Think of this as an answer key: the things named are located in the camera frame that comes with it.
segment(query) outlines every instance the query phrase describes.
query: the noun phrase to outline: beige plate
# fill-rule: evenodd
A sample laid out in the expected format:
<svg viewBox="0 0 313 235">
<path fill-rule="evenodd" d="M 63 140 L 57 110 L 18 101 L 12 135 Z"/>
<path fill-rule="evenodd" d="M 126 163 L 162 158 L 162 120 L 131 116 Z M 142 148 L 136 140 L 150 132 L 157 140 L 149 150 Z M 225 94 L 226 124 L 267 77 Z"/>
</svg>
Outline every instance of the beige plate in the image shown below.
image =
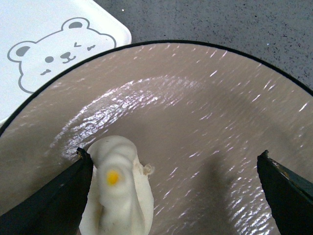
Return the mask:
<svg viewBox="0 0 313 235">
<path fill-rule="evenodd" d="M 151 235 L 279 234 L 257 156 L 268 149 L 313 181 L 313 98 L 289 78 L 206 44 L 98 55 L 33 95 L 4 130 L 0 214 L 71 165 L 78 146 L 122 135 L 156 167 Z"/>
</svg>

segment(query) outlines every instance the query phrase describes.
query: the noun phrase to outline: cartoon bear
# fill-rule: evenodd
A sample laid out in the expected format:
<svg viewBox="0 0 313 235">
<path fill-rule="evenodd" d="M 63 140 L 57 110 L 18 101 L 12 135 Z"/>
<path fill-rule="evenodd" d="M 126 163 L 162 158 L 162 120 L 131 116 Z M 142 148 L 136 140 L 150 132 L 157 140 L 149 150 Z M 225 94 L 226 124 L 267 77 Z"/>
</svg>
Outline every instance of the cartoon bear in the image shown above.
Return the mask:
<svg viewBox="0 0 313 235">
<path fill-rule="evenodd" d="M 19 63 L 19 87 L 31 94 L 72 65 L 115 47 L 114 37 L 89 28 L 85 18 L 73 18 L 37 42 L 17 43 L 7 57 Z"/>
</svg>

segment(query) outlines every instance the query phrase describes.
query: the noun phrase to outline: bear eye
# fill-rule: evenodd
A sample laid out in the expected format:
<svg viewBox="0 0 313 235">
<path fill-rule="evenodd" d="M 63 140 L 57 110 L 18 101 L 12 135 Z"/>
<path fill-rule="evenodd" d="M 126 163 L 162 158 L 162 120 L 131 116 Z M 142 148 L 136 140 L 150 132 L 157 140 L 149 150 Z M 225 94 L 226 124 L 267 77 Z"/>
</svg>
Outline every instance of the bear eye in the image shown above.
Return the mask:
<svg viewBox="0 0 313 235">
<path fill-rule="evenodd" d="M 46 61 L 47 63 L 51 63 L 53 60 L 54 60 L 54 58 L 53 58 L 52 56 L 47 56 L 47 57 L 45 58 L 45 61 Z"/>
<path fill-rule="evenodd" d="M 82 45 L 77 45 L 77 43 L 74 44 L 74 47 L 81 47 Z"/>
</svg>

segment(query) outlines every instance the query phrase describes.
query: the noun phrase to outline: dumpling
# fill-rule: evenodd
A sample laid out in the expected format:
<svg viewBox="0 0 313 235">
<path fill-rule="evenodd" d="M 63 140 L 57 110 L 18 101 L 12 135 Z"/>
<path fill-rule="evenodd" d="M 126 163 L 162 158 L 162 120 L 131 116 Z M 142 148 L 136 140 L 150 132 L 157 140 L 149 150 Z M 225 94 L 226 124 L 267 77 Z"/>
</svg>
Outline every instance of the dumpling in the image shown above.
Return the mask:
<svg viewBox="0 0 313 235">
<path fill-rule="evenodd" d="M 136 146 L 127 138 L 109 136 L 87 151 L 94 163 L 88 201 L 79 226 L 82 235 L 147 235 L 154 200 L 148 175 Z"/>
</svg>

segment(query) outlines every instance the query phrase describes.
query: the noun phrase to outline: speckled gray surface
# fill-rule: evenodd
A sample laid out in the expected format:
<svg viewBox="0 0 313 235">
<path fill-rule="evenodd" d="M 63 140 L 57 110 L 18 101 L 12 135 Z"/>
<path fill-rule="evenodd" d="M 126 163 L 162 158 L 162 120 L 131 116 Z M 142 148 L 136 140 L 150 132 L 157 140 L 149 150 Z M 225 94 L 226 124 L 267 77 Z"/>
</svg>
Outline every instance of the speckled gray surface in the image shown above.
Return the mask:
<svg viewBox="0 0 313 235">
<path fill-rule="evenodd" d="M 313 89 L 313 5 L 285 0 L 95 0 L 133 43 L 183 39 L 230 47 L 280 68 Z"/>
</svg>

